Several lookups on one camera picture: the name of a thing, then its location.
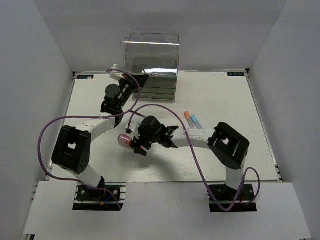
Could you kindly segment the pink marker tube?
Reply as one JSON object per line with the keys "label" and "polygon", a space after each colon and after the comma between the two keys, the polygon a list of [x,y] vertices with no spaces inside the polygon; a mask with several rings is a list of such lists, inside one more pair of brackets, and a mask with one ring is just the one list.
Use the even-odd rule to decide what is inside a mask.
{"label": "pink marker tube", "polygon": [[127,145],[127,146],[130,146],[131,145],[131,142],[132,142],[132,138],[125,135],[125,134],[120,134],[118,136],[118,142],[123,144],[123,145]]}

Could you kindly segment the clear acrylic drawer organizer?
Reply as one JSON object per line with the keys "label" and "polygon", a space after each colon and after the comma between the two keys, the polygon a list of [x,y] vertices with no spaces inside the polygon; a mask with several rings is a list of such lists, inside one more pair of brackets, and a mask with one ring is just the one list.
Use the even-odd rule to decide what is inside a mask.
{"label": "clear acrylic drawer organizer", "polygon": [[149,75],[140,98],[175,101],[180,37],[171,32],[132,32],[123,41],[124,64],[131,75]]}

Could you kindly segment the orange highlighter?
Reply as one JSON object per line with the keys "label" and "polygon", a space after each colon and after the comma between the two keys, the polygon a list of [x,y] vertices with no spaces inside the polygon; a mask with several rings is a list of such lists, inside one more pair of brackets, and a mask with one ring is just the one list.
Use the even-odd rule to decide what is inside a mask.
{"label": "orange highlighter", "polygon": [[190,128],[190,129],[195,129],[196,126],[195,126],[195,124],[194,124],[194,122],[193,122],[193,120],[192,120],[192,118],[191,118],[190,113],[189,113],[188,111],[185,111],[185,112],[184,112],[184,116],[185,116],[185,119],[186,119],[186,121],[187,121],[187,123],[188,123],[189,128]]}

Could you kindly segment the blue highlighter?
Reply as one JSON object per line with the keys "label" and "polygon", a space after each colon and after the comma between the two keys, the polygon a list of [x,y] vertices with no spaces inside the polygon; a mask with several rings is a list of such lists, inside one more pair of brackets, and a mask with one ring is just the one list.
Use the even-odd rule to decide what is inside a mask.
{"label": "blue highlighter", "polygon": [[203,129],[203,126],[194,114],[191,115],[191,120],[197,129]]}

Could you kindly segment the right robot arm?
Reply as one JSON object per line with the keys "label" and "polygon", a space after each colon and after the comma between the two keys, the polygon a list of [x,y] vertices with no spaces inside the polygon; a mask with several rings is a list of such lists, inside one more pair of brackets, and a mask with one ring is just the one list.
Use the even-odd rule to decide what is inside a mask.
{"label": "right robot arm", "polygon": [[244,193],[241,184],[244,175],[244,164],[250,142],[225,122],[219,122],[214,128],[188,130],[172,125],[165,126],[154,116],[128,124],[133,132],[131,148],[136,154],[147,155],[152,144],[165,148],[183,148],[192,145],[194,148],[208,149],[225,166],[226,195],[236,200]]}

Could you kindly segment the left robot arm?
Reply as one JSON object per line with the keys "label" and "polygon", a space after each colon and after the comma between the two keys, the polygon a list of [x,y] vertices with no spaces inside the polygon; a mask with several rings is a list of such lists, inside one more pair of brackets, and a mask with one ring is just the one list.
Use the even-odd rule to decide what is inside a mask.
{"label": "left robot arm", "polygon": [[105,89],[101,113],[104,118],[93,118],[78,126],[64,125],[58,135],[52,163],[71,173],[76,179],[89,186],[88,193],[99,200],[105,196],[105,180],[89,164],[91,143],[105,132],[116,128],[123,119],[123,107],[132,94],[138,93],[146,85],[148,74],[125,76],[119,84],[110,84]]}

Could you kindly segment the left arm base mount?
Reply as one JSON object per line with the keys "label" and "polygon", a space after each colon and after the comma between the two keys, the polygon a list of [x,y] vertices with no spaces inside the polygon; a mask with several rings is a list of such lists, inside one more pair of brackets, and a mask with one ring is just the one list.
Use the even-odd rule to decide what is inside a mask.
{"label": "left arm base mount", "polygon": [[[108,189],[117,199],[122,208],[126,197],[125,183],[110,183],[105,184]],[[96,212],[118,212],[117,202],[108,191],[93,190],[78,184],[73,201],[73,211],[96,211]]]}

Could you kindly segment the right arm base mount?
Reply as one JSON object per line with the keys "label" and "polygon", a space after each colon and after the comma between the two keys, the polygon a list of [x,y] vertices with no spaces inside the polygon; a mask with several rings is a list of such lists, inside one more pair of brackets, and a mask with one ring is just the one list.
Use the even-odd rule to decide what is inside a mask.
{"label": "right arm base mount", "polygon": [[[216,197],[217,201],[221,204],[223,208],[228,208],[235,195],[237,190],[234,190],[225,184],[210,184],[209,188],[211,192]],[[254,200],[255,194],[252,184],[245,184],[242,187],[241,192],[239,193],[234,206],[229,212],[237,212],[237,213],[244,213],[244,212],[256,212],[257,205]],[[213,198],[209,195],[209,210],[211,213],[225,213],[222,211],[217,203],[213,200]]]}

